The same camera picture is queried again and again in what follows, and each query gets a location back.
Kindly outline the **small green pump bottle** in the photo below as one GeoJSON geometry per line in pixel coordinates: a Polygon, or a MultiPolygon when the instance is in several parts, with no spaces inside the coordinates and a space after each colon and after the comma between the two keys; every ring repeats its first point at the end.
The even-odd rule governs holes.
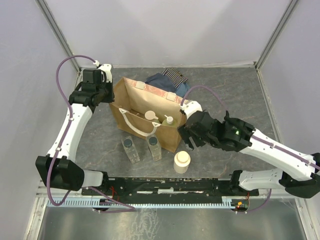
{"type": "Polygon", "coordinates": [[[178,122],[169,115],[165,115],[164,116],[164,120],[161,123],[163,126],[169,126],[169,127],[177,127],[178,126],[178,122]]]}

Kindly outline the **large green beige-cap bottle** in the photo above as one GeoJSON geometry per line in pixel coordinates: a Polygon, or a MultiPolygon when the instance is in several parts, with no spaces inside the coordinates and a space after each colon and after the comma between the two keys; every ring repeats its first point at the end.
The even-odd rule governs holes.
{"type": "Polygon", "coordinates": [[[155,123],[161,123],[159,118],[156,116],[155,112],[152,111],[152,110],[148,110],[145,112],[144,114],[144,118],[148,121],[151,121],[151,122],[155,122],[155,123]]]}

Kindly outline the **brown canvas tote bag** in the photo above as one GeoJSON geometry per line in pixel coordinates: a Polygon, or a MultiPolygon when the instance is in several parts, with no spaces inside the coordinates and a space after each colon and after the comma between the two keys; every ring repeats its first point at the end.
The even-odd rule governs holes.
{"type": "Polygon", "coordinates": [[[127,77],[115,84],[114,95],[109,107],[120,130],[142,139],[155,134],[163,149],[177,150],[178,127],[186,122],[180,96],[127,77]]]}

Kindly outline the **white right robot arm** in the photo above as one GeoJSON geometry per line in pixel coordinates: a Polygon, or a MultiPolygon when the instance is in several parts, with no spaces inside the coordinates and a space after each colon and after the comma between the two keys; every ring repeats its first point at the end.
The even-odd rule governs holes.
{"type": "Polygon", "coordinates": [[[187,147],[210,145],[226,152],[253,156],[272,165],[271,170],[235,170],[227,191],[246,195],[258,189],[281,189],[292,196],[310,199],[320,192],[320,155],[295,151],[264,135],[253,125],[225,114],[220,122],[197,110],[178,127],[187,147]]]}

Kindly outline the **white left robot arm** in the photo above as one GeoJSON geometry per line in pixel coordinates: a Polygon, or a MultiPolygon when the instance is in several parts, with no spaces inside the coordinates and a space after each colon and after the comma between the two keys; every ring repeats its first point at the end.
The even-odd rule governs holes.
{"type": "Polygon", "coordinates": [[[61,130],[45,156],[38,156],[35,166],[45,183],[55,189],[78,191],[92,187],[99,195],[110,191],[110,182],[96,170],[83,170],[76,165],[76,153],[84,129],[100,103],[114,101],[112,65],[103,64],[98,68],[85,68],[80,82],[68,103],[71,108],[61,130]]]}

